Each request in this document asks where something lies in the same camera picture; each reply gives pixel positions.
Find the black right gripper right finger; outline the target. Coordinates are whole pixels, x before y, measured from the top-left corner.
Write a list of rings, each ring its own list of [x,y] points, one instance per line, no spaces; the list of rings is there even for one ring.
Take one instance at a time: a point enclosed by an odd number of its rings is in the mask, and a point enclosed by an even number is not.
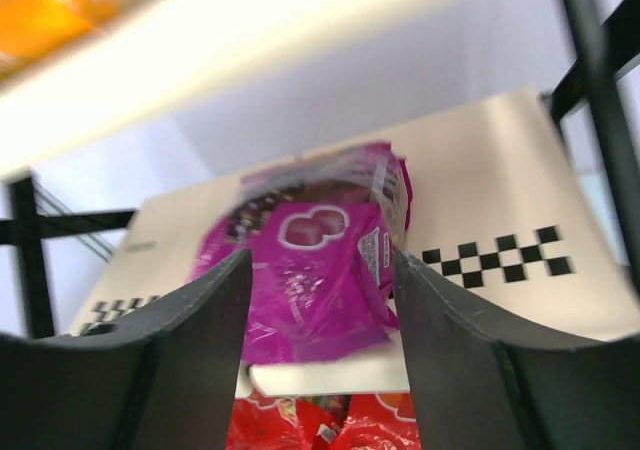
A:
[[[394,299],[426,449],[635,449],[639,339],[610,343],[522,318],[394,258]]]

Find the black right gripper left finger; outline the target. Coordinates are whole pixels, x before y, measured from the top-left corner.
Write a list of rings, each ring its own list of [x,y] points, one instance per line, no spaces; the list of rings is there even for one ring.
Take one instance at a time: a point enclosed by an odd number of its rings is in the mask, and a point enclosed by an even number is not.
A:
[[[241,250],[85,335],[3,335],[2,447],[223,448],[251,281]]]

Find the red fruit gummy bag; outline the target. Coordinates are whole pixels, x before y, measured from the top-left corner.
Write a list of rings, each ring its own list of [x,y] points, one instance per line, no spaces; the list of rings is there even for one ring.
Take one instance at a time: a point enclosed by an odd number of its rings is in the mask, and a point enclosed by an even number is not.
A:
[[[421,449],[409,393],[355,394],[332,449]]]
[[[347,395],[266,397],[234,402],[228,449],[328,449],[347,417]]]

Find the purple grape gummy bag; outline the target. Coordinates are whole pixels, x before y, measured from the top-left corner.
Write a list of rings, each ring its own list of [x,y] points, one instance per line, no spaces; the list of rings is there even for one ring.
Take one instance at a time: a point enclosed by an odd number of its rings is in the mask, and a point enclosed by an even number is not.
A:
[[[386,343],[398,326],[388,300],[411,201],[406,162],[387,141],[243,177],[192,271],[199,278],[250,251],[243,362],[328,362]]]

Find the orange mango gummy bag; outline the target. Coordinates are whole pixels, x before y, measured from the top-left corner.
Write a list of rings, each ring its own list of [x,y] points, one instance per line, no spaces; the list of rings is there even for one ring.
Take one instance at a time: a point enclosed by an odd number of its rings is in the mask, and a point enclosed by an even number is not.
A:
[[[1,79],[59,51],[144,0],[1,0]]]

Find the beige three-tier shelf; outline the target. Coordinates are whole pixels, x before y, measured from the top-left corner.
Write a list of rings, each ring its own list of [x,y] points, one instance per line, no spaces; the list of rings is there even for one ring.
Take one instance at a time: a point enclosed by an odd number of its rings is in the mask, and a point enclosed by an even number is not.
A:
[[[376,33],[452,0],[153,0],[1,92],[9,132],[1,173],[29,165]],[[487,249],[557,226],[543,251],[572,273],[535,264],[525,283],[496,271],[483,297],[542,326],[613,341],[639,329],[639,306],[531,88],[376,132],[408,160],[414,207],[408,250]]]

